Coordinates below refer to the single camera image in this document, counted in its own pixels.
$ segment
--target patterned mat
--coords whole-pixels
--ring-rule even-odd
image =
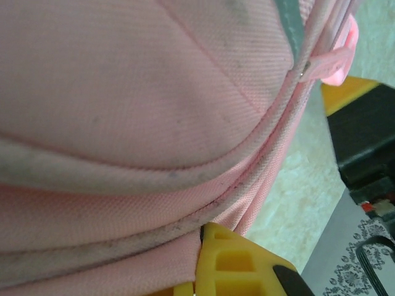
[[[370,220],[345,192],[336,206],[302,277],[317,296],[377,295],[357,257],[356,247],[369,237],[389,237],[378,220]],[[395,295],[395,263],[388,248],[364,247],[389,295]]]

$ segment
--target tiled floor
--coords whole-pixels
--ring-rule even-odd
[[[395,1],[363,1],[351,75],[395,86]],[[247,237],[305,267],[344,190],[314,89],[280,174]]]

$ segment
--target stitching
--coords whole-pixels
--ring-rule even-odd
[[[184,34],[200,49],[200,51],[211,61],[212,65],[224,75],[228,81],[235,87],[237,92],[244,98],[244,100],[258,113],[259,109],[251,102],[250,98],[240,90],[239,86],[229,77],[229,75],[224,71],[224,69],[218,64],[218,62],[214,59],[214,57],[210,54],[210,52],[194,37],[192,32],[188,29],[188,27],[183,23],[175,13],[172,12],[171,8],[164,3],[164,0],[157,0],[158,5],[160,5],[167,13],[167,15],[180,26],[181,30]]]

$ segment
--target pink fabric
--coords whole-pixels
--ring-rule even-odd
[[[322,80],[322,82],[326,84],[334,85],[334,86],[341,85],[343,81],[346,79],[348,72],[350,71],[352,61],[354,60],[354,56],[356,54],[356,47],[359,38],[358,24],[352,15],[349,16],[349,28],[347,29],[348,32],[344,30],[344,32],[347,32],[345,34],[346,35],[345,39],[339,38],[338,42],[335,45],[335,49],[339,49],[343,47],[348,49],[350,51],[350,54],[342,64],[342,67],[340,67],[340,69],[336,71],[336,73]]]
[[[295,65],[272,1],[0,3],[0,295],[147,294],[244,233],[345,16],[299,2]]]

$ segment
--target black plastic part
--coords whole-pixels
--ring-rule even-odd
[[[287,296],[314,296],[309,286],[296,271],[282,265],[273,266],[273,270]]]
[[[328,117],[341,178],[356,204],[395,190],[395,89],[381,84]]]

